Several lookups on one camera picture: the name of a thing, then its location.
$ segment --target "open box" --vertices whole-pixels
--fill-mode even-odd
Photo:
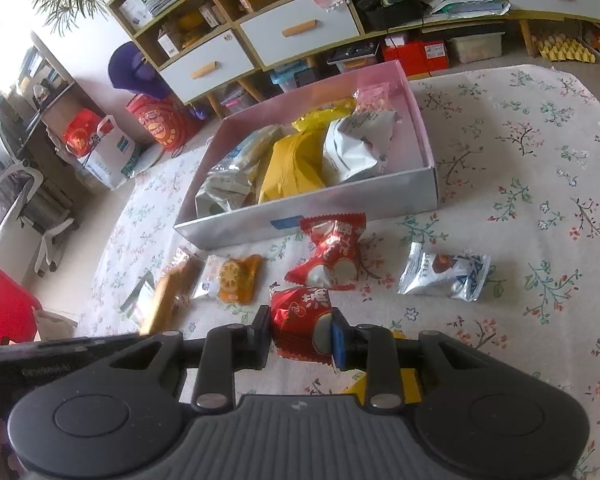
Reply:
[[[288,124],[311,108],[352,96],[363,86],[389,82],[401,119],[385,174],[311,193],[256,204],[205,218],[196,217],[196,193],[209,169],[254,130]],[[438,207],[436,167],[420,109],[402,67],[386,62],[347,72],[282,94],[222,121],[193,178],[174,225],[202,250],[277,238],[298,230],[302,217],[365,212],[367,220],[414,214]]]

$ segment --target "red object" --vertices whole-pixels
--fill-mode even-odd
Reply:
[[[0,344],[33,341],[38,331],[33,308],[40,302],[0,269]]]
[[[71,152],[78,157],[88,155],[93,149],[96,131],[102,117],[87,108],[78,112],[73,121],[69,123],[62,135],[62,140]],[[113,128],[109,122],[104,124],[102,131],[108,134]]]
[[[331,301],[324,288],[298,286],[271,295],[273,341],[280,357],[331,363]]]
[[[442,40],[413,40],[401,46],[383,45],[382,56],[385,61],[399,60],[407,76],[449,68],[445,42]]]
[[[303,218],[300,229],[316,248],[305,263],[286,274],[285,280],[331,290],[355,290],[360,270],[358,239],[365,228],[364,213]]]
[[[174,152],[200,131],[202,122],[172,97],[160,100],[138,94],[126,106],[166,152]]]

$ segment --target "silver snack package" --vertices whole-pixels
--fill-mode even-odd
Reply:
[[[487,279],[491,257],[451,256],[426,253],[423,245],[411,243],[407,266],[398,282],[398,294],[443,296],[475,301]]]
[[[282,126],[265,126],[249,134],[212,167],[196,194],[198,218],[241,208],[254,192],[260,159],[282,137]]]
[[[327,186],[378,176],[394,133],[395,111],[360,111],[333,121],[322,151]]]

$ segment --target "red bag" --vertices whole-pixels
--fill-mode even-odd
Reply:
[[[174,152],[200,131],[202,123],[172,97],[160,101],[138,94],[126,106],[166,152]]]
[[[62,135],[62,140],[78,158],[89,155],[97,144],[98,124],[101,120],[102,117],[91,110],[87,110],[87,108],[83,108],[67,126]],[[112,124],[106,123],[102,127],[102,132],[108,134],[112,128]]]
[[[331,301],[324,288],[298,286],[271,295],[273,341],[280,357],[331,363]]]
[[[331,290],[355,290],[360,270],[358,239],[365,228],[364,213],[303,218],[300,229],[316,248],[304,264],[286,274],[285,280]]]

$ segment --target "silver screw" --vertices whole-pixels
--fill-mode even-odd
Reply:
[[[202,394],[196,399],[196,404],[206,410],[222,408],[228,399],[223,394]]]
[[[371,397],[371,405],[379,410],[390,410],[400,406],[402,401],[396,394],[376,394]]]

